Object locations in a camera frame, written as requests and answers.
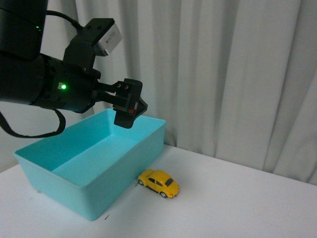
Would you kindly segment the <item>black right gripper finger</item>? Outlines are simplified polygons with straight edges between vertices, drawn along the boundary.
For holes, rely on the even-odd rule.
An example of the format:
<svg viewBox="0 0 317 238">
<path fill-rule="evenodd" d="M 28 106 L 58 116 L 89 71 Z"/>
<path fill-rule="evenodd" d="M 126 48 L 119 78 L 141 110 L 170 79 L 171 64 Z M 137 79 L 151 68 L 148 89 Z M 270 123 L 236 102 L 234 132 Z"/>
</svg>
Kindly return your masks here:
<svg viewBox="0 0 317 238">
<path fill-rule="evenodd" d="M 123 99 L 116 109 L 128 113 L 133 117 L 139 117 L 148 108 L 148 104 L 141 98 L 143 83 L 138 80 L 125 78 L 119 81 L 116 89 L 116 97 Z"/>
</svg>

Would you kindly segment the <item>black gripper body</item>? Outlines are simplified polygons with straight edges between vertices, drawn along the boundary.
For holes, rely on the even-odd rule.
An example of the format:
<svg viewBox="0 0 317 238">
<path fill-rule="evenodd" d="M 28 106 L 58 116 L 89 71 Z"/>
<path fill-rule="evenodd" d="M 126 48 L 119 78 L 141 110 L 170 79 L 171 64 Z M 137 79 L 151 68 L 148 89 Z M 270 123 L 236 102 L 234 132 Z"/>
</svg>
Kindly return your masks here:
<svg viewBox="0 0 317 238">
<path fill-rule="evenodd" d="M 48 85 L 44 107 L 83 113 L 94 104 L 94 87 L 101 73 L 93 69 L 95 57 L 92 44 L 73 39 L 63 60 L 47 59 Z"/>
</svg>

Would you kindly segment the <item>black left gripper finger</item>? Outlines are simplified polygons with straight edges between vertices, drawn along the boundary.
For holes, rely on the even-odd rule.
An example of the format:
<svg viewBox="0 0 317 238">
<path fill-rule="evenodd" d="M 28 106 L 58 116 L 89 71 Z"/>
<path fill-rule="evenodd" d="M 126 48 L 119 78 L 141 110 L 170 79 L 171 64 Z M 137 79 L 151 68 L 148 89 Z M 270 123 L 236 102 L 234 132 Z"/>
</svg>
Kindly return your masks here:
<svg viewBox="0 0 317 238">
<path fill-rule="evenodd" d="M 113 110 L 115 111 L 114 124 L 122 128 L 130 129 L 137 117 L 137 109 L 140 97 L 128 94 L 127 98 L 115 96 Z"/>
</svg>

